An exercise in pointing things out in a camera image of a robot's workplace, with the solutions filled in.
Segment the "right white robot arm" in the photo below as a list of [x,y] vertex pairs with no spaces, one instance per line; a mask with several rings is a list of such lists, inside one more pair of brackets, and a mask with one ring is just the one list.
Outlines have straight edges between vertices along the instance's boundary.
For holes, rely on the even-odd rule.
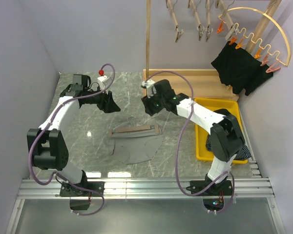
[[214,158],[205,177],[205,188],[194,195],[199,196],[206,191],[211,195],[218,194],[230,173],[233,160],[245,145],[237,118],[232,114],[211,111],[185,94],[175,94],[166,79],[158,82],[149,79],[143,81],[141,87],[146,91],[142,102],[148,115],[153,116],[165,109],[186,118],[186,122],[195,123],[210,135]]

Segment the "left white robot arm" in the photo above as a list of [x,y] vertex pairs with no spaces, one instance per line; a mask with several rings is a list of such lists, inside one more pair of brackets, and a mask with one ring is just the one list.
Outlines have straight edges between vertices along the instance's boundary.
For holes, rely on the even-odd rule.
[[69,161],[69,152],[63,136],[72,123],[74,114],[82,105],[94,104],[104,113],[121,110],[114,102],[112,92],[107,90],[113,83],[113,78],[100,70],[95,83],[98,86],[93,90],[90,76],[74,74],[72,83],[61,92],[59,101],[47,120],[38,128],[27,132],[28,168],[38,184],[47,185],[49,182],[40,181],[33,171],[34,168],[50,170],[52,176],[62,178],[62,187],[73,192],[75,196],[93,194],[85,171]]

